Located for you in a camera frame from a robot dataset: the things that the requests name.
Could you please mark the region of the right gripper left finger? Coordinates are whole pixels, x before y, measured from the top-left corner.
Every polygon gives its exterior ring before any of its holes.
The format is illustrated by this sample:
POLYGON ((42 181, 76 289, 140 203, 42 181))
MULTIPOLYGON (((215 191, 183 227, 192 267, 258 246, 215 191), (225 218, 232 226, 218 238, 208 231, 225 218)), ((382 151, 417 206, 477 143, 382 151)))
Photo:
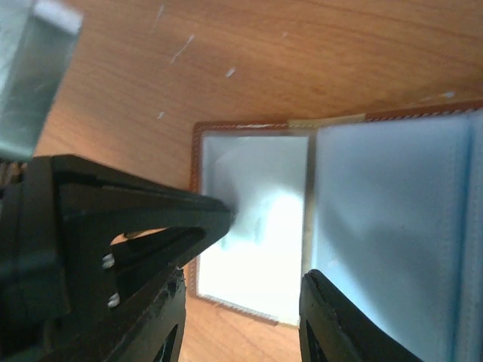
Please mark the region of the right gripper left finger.
POLYGON ((156 275, 128 301, 43 361, 177 361, 186 322, 183 270, 156 275))

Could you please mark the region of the brown leather card holder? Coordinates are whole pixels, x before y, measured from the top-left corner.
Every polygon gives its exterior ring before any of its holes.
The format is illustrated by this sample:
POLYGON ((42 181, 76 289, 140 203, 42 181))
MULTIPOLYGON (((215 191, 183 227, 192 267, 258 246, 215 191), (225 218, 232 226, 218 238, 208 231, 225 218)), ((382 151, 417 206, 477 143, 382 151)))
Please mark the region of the brown leather card holder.
POLYGON ((190 187, 235 217, 189 291, 300 328, 320 271, 418 361, 482 359, 482 102, 200 122, 190 187))

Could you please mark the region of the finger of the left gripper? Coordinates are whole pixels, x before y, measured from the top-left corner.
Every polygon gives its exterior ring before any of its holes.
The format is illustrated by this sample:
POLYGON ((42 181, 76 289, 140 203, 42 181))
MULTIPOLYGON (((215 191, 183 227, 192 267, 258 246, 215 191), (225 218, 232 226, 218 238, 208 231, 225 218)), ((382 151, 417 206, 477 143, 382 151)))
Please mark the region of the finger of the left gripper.
POLYGON ((222 201, 74 155, 3 161, 1 324, 95 324, 232 219, 222 201))

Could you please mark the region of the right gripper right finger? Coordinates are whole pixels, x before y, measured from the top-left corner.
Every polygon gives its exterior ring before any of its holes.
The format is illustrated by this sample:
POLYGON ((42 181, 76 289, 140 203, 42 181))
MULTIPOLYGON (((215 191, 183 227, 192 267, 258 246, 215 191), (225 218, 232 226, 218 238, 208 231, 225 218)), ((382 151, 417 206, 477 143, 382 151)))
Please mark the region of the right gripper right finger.
POLYGON ((301 281, 300 353, 309 361, 418 361, 377 327, 320 271, 301 281))

